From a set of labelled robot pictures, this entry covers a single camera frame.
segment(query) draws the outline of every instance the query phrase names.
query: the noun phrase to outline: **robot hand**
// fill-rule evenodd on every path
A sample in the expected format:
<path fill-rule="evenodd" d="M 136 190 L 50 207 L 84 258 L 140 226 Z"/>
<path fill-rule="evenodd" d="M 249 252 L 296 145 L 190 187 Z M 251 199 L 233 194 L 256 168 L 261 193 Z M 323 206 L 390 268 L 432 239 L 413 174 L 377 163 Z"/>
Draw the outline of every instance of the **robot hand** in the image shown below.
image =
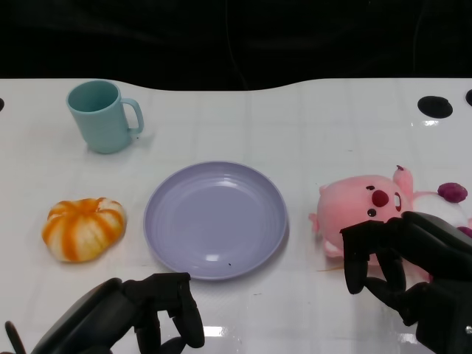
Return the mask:
<path fill-rule="evenodd" d="M 190 293 L 190 275 L 154 274 L 122 283 L 114 278 L 76 301 L 36 345 L 32 354 L 111 354 L 134 327 L 141 354 L 180 354 L 203 347 L 204 329 Z M 161 344 L 157 312 L 166 310 L 180 337 Z M 26 354 L 13 324 L 5 325 L 16 354 Z"/>
<path fill-rule="evenodd" d="M 417 340 L 436 354 L 472 353 L 472 239 L 442 219 L 419 212 L 383 223 L 367 221 L 341 230 L 344 275 L 350 293 L 364 286 L 396 310 Z M 367 276 L 376 254 L 385 280 Z M 432 276 L 406 291 L 401 259 Z"/>

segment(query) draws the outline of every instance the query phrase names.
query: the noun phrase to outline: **white table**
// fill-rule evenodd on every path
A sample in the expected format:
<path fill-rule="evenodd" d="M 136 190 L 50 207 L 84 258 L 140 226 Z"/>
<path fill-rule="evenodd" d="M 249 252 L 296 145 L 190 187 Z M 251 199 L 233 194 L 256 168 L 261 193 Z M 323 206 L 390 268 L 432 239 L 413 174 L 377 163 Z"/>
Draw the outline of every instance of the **white table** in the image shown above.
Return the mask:
<path fill-rule="evenodd" d="M 206 345 L 185 353 L 429 353 L 414 328 L 368 291 L 348 294 L 339 266 L 310 231 L 319 186 L 348 176 L 392 176 L 409 167 L 416 190 L 456 181 L 472 188 L 472 80 L 317 80 L 253 92 L 169 92 L 117 83 L 136 99 L 145 132 L 109 156 L 88 152 L 65 98 L 84 80 L 0 80 L 0 322 L 12 320 L 28 351 L 82 294 L 111 277 L 143 279 L 167 269 L 142 230 L 158 184 L 189 164 L 229 160 L 271 178 L 288 205 L 291 235 L 281 254 L 252 274 L 192 281 Z M 417 109 L 446 97 L 451 117 Z M 136 120 L 127 111 L 131 125 Z M 125 237 L 99 260 L 57 263 L 41 239 L 61 200 L 106 196 L 128 213 Z M 472 215 L 472 198 L 463 203 Z M 161 316 L 162 338 L 176 334 Z M 0 350 L 10 350 L 0 330 Z M 114 347 L 136 354 L 133 332 Z"/>

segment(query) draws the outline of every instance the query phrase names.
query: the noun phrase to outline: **plate rim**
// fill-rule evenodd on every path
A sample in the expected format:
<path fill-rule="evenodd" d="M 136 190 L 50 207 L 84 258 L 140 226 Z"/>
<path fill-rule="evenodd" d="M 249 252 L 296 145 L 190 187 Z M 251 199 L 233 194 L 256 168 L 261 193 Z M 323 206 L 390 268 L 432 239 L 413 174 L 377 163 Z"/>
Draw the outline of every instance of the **plate rim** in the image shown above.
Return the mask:
<path fill-rule="evenodd" d="M 185 170 L 188 170 L 190 168 L 193 168 L 193 167 L 197 167 L 197 166 L 200 166 L 200 165 L 203 165 L 203 164 L 232 164 L 232 165 L 236 165 L 238 167 L 243 167 L 243 168 L 247 168 L 249 170 L 252 170 L 253 172 L 261 175 L 263 178 L 265 178 L 269 184 L 276 190 L 277 192 L 277 195 L 279 197 L 279 199 L 281 200 L 282 202 L 282 208 L 283 208 L 283 214 L 284 214 L 284 221 L 283 221 L 283 228 L 282 228 L 282 235 L 280 236 L 279 240 L 277 241 L 277 244 L 275 245 L 275 247 L 273 247 L 273 249 L 271 249 L 271 251 L 268 253 L 267 256 L 265 256 L 264 258 L 262 258 L 260 261 L 256 262 L 252 267 L 250 267 L 249 269 L 246 269 L 245 271 L 239 271 L 235 274 L 231 274 L 231 275 L 226 275 L 226 276 L 220 276 L 220 277 L 211 277 L 211 276 L 208 276 L 208 277 L 205 277 L 205 276 L 194 276 L 192 275 L 189 271 L 187 271 L 187 273 L 190 274 L 190 276 L 192 277 L 192 279 L 198 279 L 198 280 L 227 280 L 227 279 L 231 279 L 231 278 L 235 278 L 235 277 L 240 277 L 244 274 L 247 274 L 253 270 L 255 270 L 256 268 L 260 267 L 263 263 L 265 263 L 274 253 L 275 251 L 280 247 L 280 244 L 282 243 L 282 241 L 284 240 L 285 238 L 285 235 L 287 234 L 287 228 L 288 228 L 288 210 L 287 210 L 287 206 L 285 204 L 285 200 L 282 196 L 282 193 L 280 192 L 280 190 L 277 188 L 277 186 L 275 185 L 275 183 L 273 181 L 271 181 L 271 179 L 269 177 L 267 177 L 265 174 L 261 173 L 260 171 L 254 169 L 253 167 L 250 167 L 250 166 L 247 166 L 245 164 L 241 164 L 239 162 L 230 162 L 230 161 L 207 161 L 207 162 L 199 162 L 199 163 L 196 163 L 196 164 L 191 164 L 189 166 L 186 166 L 184 168 L 181 168 L 180 170 L 178 171 L 175 171 L 174 173 L 172 173 L 170 176 L 168 176 L 165 180 L 163 180 L 159 186 L 154 190 L 154 192 L 151 194 L 149 200 L 147 201 L 146 203 L 146 208 L 145 208 L 145 213 L 144 213 L 144 217 L 142 219 L 142 228 L 143 228 L 143 232 L 144 232 L 144 236 L 145 236 L 145 239 L 146 239 L 146 244 L 147 244 L 147 247 L 150 249 L 150 252 L 151 254 L 157 258 L 157 260 L 159 260 L 159 262 L 161 262 L 164 266 L 166 266 L 167 268 L 169 268 L 171 271 L 175 271 L 175 272 L 182 272 L 182 270 L 178 270 L 178 269 L 175 269 L 174 267 L 171 267 L 169 264 L 167 264 L 166 261 L 164 261 L 158 254 L 157 252 L 154 250 L 154 248 L 151 246 L 150 244 L 150 241 L 149 241 L 149 235 L 148 235 L 148 232 L 146 231 L 146 217 L 148 216 L 148 210 L 149 210 L 149 206 L 150 206 L 150 202 L 153 200 L 153 197 L 154 195 L 158 192 L 158 190 L 164 186 L 164 184 L 169 181 L 171 178 L 173 178 L 175 175 L 185 171 Z"/>

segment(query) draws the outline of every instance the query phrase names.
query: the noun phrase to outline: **orange striped pumpkin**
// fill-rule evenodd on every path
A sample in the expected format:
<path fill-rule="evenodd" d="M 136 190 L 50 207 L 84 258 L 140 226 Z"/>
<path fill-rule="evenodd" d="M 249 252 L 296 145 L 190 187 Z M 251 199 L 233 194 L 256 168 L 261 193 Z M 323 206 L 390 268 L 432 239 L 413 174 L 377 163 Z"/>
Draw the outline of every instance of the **orange striped pumpkin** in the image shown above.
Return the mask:
<path fill-rule="evenodd" d="M 49 212 L 43 240 L 58 260 L 85 262 L 97 258 L 119 240 L 125 227 L 125 210 L 116 201 L 61 201 Z"/>

